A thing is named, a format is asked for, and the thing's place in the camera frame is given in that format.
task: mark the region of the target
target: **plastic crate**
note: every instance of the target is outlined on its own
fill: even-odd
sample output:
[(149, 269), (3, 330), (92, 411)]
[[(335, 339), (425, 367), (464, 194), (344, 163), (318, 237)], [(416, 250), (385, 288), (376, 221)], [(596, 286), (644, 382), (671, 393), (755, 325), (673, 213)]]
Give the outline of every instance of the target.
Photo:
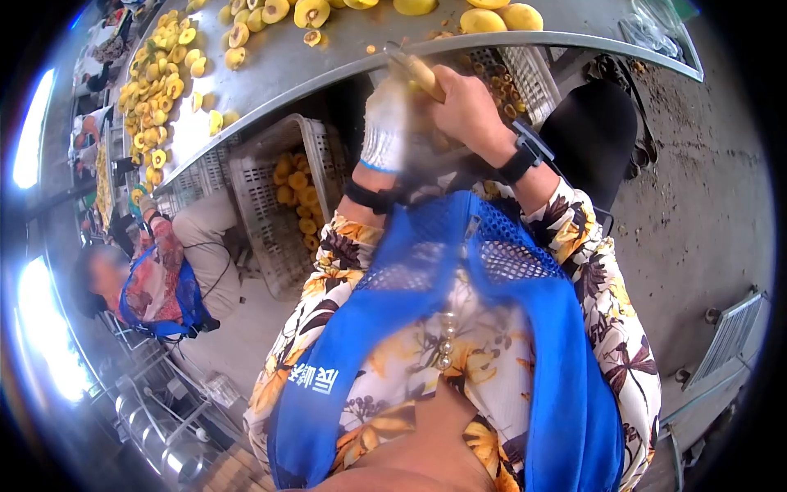
[(514, 86), (527, 104), (533, 126), (540, 127), (560, 103), (560, 91), (544, 58), (532, 46), (497, 48), (514, 79)]
[(169, 216), (174, 216), (200, 198), (226, 188), (230, 182), (227, 166), (230, 152), (240, 143), (240, 135), (232, 135), (184, 169), (172, 181), (169, 192), (159, 195), (159, 210), (163, 207)]
[(329, 220), (342, 198), (347, 169), (331, 154), (328, 131), (318, 120), (292, 114), (244, 143), (230, 157), (230, 174), (249, 243), (260, 263), (271, 296), (278, 301), (300, 297), (312, 271), (309, 250), (291, 208), (276, 201), (276, 160), (303, 146), (323, 216)]

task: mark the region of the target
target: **white work glove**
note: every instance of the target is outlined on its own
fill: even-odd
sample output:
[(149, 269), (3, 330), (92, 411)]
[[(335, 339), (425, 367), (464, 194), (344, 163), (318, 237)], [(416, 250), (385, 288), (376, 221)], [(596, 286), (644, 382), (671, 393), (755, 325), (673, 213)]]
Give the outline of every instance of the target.
[(150, 210), (155, 210), (156, 202), (148, 195), (144, 194), (143, 196), (139, 197), (139, 212), (144, 217), (147, 212)]
[(366, 100), (366, 128), (360, 162), (382, 172), (399, 172), (405, 165), (408, 92), (401, 80), (388, 77)]

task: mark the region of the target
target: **hand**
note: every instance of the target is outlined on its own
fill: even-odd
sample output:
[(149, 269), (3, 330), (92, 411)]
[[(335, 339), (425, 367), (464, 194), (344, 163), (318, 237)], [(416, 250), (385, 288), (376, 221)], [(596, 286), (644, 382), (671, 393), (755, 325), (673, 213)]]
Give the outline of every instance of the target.
[(463, 77), (444, 65), (432, 67), (445, 91), (445, 103), (431, 99), (428, 110), (437, 128), (501, 168), (516, 153), (516, 135), (497, 114), (492, 96), (476, 77)]
[(156, 212), (156, 202), (151, 197), (144, 194), (139, 197), (139, 212), (142, 213), (142, 219), (145, 222), (150, 221), (150, 216)]
[(409, 101), (404, 82), (388, 77), (366, 101), (366, 128), (360, 162), (382, 172), (398, 172), (405, 162)]

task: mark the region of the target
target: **black wristband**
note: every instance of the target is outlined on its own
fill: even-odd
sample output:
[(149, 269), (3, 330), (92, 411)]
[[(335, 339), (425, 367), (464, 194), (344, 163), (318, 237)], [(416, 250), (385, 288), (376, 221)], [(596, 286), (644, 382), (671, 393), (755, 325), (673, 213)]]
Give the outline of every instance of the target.
[(519, 181), (525, 175), (528, 169), (541, 163), (538, 156), (534, 156), (533, 152), (527, 146), (521, 146), (505, 165), (497, 171), (503, 176), (505, 182), (509, 186), (514, 186), (514, 183)]
[(345, 195), (347, 198), (368, 207), (375, 215), (385, 215), (398, 201), (398, 193), (395, 190), (381, 190), (374, 192), (362, 187), (352, 179), (345, 184)]
[(530, 125), (517, 118), (514, 120), (513, 126), (519, 133), (516, 139), (516, 154), (502, 168), (498, 169), (503, 179), (511, 186), (519, 181), (528, 169), (538, 166), (543, 161), (552, 161), (555, 158), (555, 154)]
[(148, 225), (150, 225), (150, 223), (153, 222), (153, 219), (155, 219), (156, 217), (161, 217), (161, 216), (162, 215), (161, 215), (161, 213), (158, 210), (153, 212), (153, 215), (151, 215), (150, 218), (147, 220)]

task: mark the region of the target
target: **peeling tool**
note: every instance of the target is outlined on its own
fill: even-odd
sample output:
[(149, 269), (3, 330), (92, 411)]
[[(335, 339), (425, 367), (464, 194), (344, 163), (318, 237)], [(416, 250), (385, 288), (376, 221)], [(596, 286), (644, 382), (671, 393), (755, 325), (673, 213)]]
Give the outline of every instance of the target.
[(445, 102), (445, 92), (440, 87), (434, 72), (420, 58), (414, 54), (406, 54), (402, 51), (401, 45), (393, 41), (387, 41), (382, 51), (400, 65), (427, 94), (438, 102)]

